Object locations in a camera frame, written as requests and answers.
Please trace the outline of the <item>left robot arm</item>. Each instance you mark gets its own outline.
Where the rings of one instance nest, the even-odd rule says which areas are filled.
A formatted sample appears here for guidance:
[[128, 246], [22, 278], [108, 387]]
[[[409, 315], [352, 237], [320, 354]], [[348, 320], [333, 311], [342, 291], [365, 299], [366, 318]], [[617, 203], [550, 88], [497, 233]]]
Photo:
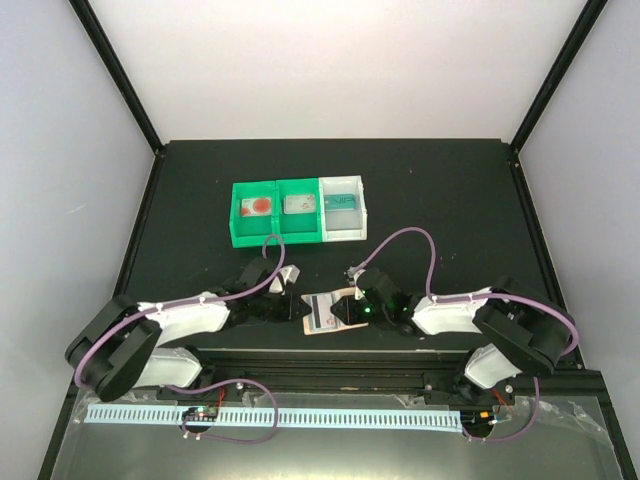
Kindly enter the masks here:
[[295, 265], [278, 267], [258, 257], [238, 278], [193, 297], [136, 303], [115, 296], [69, 344], [64, 358], [76, 385], [103, 402], [165, 385], [205, 398], [215, 376], [197, 349], [182, 340], [261, 321], [302, 319], [310, 308], [292, 288], [299, 275]]

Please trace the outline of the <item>beige card holder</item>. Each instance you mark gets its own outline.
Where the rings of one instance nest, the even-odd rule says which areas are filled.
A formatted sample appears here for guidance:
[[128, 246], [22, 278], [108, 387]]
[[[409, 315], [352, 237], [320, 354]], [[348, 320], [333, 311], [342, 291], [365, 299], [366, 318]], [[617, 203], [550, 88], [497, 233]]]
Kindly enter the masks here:
[[[331, 292], [325, 292], [325, 293], [331, 293], [332, 294], [332, 296], [334, 298], [334, 304], [335, 304], [340, 298], [346, 298], [347, 296], [354, 295], [354, 288], [353, 287], [347, 287], [347, 288], [334, 290], [334, 291], [331, 291]], [[345, 323], [342, 323], [338, 318], [336, 318], [336, 320], [337, 320], [337, 324], [338, 324], [337, 329], [334, 330], [334, 331], [331, 331], [329, 333], [337, 333], [337, 332], [346, 331], [346, 330], [353, 330], [353, 329], [362, 328], [362, 327], [365, 327], [365, 326], [368, 325], [368, 324], [346, 325]]]

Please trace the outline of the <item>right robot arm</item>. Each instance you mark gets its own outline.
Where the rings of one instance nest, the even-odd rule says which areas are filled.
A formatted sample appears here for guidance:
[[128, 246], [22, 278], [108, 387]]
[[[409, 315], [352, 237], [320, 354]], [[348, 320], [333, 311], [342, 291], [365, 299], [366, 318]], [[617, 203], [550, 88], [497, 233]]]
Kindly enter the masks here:
[[343, 324], [374, 324], [405, 335], [476, 335], [485, 343], [470, 351], [454, 379], [457, 396], [476, 403], [499, 382], [525, 374], [554, 373], [576, 349], [579, 334], [568, 312], [511, 277], [453, 295], [402, 291], [378, 269], [360, 274], [355, 291], [329, 311]]

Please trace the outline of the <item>white red blossom card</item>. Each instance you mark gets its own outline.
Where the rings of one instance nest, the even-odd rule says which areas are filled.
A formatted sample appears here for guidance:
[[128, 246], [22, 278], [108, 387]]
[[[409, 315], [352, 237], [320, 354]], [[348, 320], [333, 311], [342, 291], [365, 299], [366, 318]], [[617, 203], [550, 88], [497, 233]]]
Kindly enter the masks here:
[[329, 333], [337, 329], [336, 317], [331, 312], [334, 298], [331, 293], [307, 294], [302, 300], [311, 308], [311, 312], [303, 318], [305, 335]]

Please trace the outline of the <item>green bin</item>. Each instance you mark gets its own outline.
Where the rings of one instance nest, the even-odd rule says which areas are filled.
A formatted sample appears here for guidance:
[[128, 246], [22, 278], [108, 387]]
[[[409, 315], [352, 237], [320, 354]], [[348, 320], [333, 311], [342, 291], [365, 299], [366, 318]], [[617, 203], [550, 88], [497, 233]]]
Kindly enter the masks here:
[[278, 233], [287, 245], [322, 240], [317, 178], [276, 181]]
[[276, 182], [237, 182], [232, 186], [229, 232], [234, 248], [261, 246], [278, 232]]

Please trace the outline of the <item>white bin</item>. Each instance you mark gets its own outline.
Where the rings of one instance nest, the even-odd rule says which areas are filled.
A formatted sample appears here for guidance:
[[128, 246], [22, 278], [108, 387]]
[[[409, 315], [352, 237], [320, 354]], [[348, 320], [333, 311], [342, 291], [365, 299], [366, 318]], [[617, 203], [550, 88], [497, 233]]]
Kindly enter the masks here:
[[364, 241], [368, 212], [360, 175], [319, 177], [322, 241]]

